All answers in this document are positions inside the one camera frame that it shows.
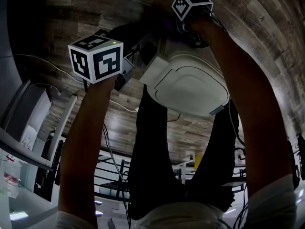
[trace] white shirt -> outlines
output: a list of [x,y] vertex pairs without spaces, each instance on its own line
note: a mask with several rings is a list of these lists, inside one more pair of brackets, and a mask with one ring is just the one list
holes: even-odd
[[[136,229],[226,229],[220,220],[223,212],[216,207],[196,202],[165,204],[138,220]],[[244,228],[294,227],[296,218],[292,175],[269,184],[249,198]],[[74,215],[59,211],[56,229],[93,229]]]

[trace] forearm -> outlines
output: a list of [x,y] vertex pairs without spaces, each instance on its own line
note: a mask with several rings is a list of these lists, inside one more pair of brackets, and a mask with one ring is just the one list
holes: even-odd
[[93,176],[99,156],[102,127],[110,91],[90,86],[76,115],[61,158],[62,176]]
[[256,62],[221,28],[206,24],[209,43],[240,115],[249,195],[291,173],[285,127],[272,87]]
[[61,156],[58,208],[97,227],[94,172],[115,78],[91,85],[69,131]]
[[[205,27],[205,38],[221,67],[238,113],[245,120],[243,128],[264,124],[274,117],[282,122],[272,87],[251,56],[216,25]],[[255,119],[255,116],[262,115],[264,119]]]

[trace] leg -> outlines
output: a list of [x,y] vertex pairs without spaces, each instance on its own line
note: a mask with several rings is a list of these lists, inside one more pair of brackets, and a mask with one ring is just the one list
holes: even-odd
[[175,177],[167,147],[167,108],[144,86],[129,169],[130,215],[138,220],[154,208],[178,202],[184,185]]
[[[231,117],[238,127],[238,113],[231,101]],[[227,211],[233,202],[231,187],[221,187],[230,181],[235,166],[235,133],[229,116],[229,105],[215,116],[208,147],[200,165],[188,184],[187,199],[210,204]]]

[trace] hand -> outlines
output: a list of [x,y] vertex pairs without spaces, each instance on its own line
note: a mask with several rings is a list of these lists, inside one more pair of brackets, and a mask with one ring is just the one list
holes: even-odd
[[115,86],[115,80],[118,78],[119,74],[116,74],[112,77],[109,77],[101,82],[98,82],[96,84],[91,84],[89,89],[94,89],[96,91],[103,91],[110,93]]
[[199,32],[204,40],[207,38],[207,31],[210,29],[218,28],[218,26],[215,25],[213,21],[207,16],[200,16],[195,20],[190,20],[187,22],[187,25],[192,31]]

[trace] black and white marker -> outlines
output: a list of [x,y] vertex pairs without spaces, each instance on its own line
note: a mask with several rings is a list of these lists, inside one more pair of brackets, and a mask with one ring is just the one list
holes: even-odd
[[172,8],[180,21],[185,19],[194,6],[208,6],[209,10],[212,11],[213,2],[211,0],[175,0],[172,4]]
[[92,35],[68,47],[74,73],[90,83],[123,71],[123,42]]

